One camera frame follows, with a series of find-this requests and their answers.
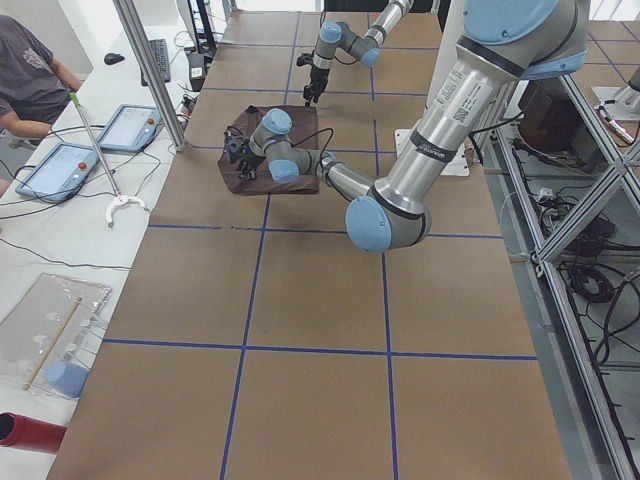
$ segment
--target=blue joint cap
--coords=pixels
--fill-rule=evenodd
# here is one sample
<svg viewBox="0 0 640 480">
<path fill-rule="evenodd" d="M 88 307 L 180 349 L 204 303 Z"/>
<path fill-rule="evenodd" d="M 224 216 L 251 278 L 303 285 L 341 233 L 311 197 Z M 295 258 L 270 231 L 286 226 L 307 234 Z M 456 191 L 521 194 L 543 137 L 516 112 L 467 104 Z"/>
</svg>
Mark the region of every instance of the blue joint cap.
<svg viewBox="0 0 640 480">
<path fill-rule="evenodd" d="M 324 22 L 320 28 L 320 40 L 325 43 L 338 43 L 342 38 L 342 29 L 336 22 Z"/>
<path fill-rule="evenodd" d="M 295 182 L 300 176 L 300 169 L 291 160 L 272 160 L 269 162 L 271 178 L 278 184 Z"/>
<path fill-rule="evenodd" d="M 347 208 L 347 233 L 360 250 L 380 253 L 391 245 L 391 223 L 382 206 L 373 198 L 354 199 Z"/>
<path fill-rule="evenodd" d="M 272 108 L 262 119 L 262 125 L 276 135 L 286 135 L 291 131 L 291 117 L 284 110 Z"/>
<path fill-rule="evenodd" d="M 373 66 L 378 61 L 379 56 L 380 56 L 380 49 L 372 48 L 362 56 L 362 58 L 360 59 L 360 63 L 362 63 L 365 67 L 373 68 Z"/>
<path fill-rule="evenodd" d="M 524 71 L 521 78 L 523 80 L 541 80 L 567 75 L 582 68 L 586 59 L 587 51 L 585 50 L 568 57 L 551 60 L 539 65 L 531 65 Z"/>
</svg>

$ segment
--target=white label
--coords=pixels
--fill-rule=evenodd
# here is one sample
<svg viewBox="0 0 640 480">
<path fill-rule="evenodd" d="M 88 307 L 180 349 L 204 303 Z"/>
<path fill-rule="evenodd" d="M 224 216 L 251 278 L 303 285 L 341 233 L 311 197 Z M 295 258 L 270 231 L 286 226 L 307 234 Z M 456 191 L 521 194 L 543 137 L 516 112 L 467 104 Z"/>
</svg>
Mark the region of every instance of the white label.
<svg viewBox="0 0 640 480">
<path fill-rule="evenodd" d="M 458 88 L 460 88 L 460 85 L 462 85 L 465 78 L 467 78 L 467 76 L 462 72 L 458 72 L 457 70 L 450 72 L 436 96 L 436 103 L 438 103 L 442 108 L 447 108 L 451 98 L 458 91 Z"/>
<path fill-rule="evenodd" d="M 478 112 L 486 105 L 487 100 L 493 93 L 493 87 L 485 83 L 471 82 L 469 85 L 465 85 L 464 91 L 460 92 L 464 94 L 464 100 L 457 105 L 455 112 L 451 115 L 451 118 L 456 122 L 460 122 L 463 126 L 468 127 L 471 121 L 476 118 Z"/>
</svg>

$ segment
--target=aluminum frame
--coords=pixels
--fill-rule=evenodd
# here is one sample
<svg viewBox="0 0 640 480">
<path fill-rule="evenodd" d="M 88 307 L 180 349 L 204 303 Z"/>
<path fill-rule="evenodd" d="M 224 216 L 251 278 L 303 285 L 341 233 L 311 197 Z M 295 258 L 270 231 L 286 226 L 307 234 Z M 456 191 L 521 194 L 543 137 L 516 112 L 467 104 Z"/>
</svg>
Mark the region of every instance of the aluminum frame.
<svg viewBox="0 0 640 480">
<path fill-rule="evenodd" d="M 171 136 L 173 145 L 177 152 L 181 152 L 187 146 L 187 139 L 184 136 L 182 126 L 176 116 L 173 104 L 169 98 L 169 92 L 167 92 L 167 88 L 164 85 L 164 80 L 160 76 L 160 70 L 151 53 L 149 39 L 144 31 L 140 16 L 132 0 L 113 0 L 113 4 L 116 7 L 120 22 L 124 27 L 133 53 L 149 84 L 149 90 L 151 90 L 151 95 L 160 111 L 160 115 Z"/>
</svg>

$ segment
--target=white wall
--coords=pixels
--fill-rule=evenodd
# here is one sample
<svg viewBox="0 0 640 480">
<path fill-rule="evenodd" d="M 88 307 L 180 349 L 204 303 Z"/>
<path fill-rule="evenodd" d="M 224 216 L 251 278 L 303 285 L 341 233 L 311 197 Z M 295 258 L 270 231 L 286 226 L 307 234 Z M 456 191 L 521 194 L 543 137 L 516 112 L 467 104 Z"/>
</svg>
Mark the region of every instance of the white wall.
<svg viewBox="0 0 640 480">
<path fill-rule="evenodd" d="M 94 64 L 123 31 L 113 0 L 57 0 Z M 143 25 L 176 25 L 176 0 L 134 0 Z"/>
<path fill-rule="evenodd" d="M 0 0 L 0 12 L 31 30 L 72 72 L 83 77 L 93 69 L 58 0 Z"/>
</svg>

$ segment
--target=gray t-shirt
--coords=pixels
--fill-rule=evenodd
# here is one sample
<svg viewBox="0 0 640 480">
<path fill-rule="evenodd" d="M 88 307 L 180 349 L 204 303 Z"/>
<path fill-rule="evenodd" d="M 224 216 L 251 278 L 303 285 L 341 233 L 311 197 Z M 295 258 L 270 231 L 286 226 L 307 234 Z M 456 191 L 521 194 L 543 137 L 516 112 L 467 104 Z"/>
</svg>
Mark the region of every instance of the gray t-shirt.
<svg viewBox="0 0 640 480">
<path fill-rule="evenodd" d="M 0 15 L 0 115 L 53 123 L 69 89 L 51 71 L 51 50 L 11 17 Z"/>
</svg>

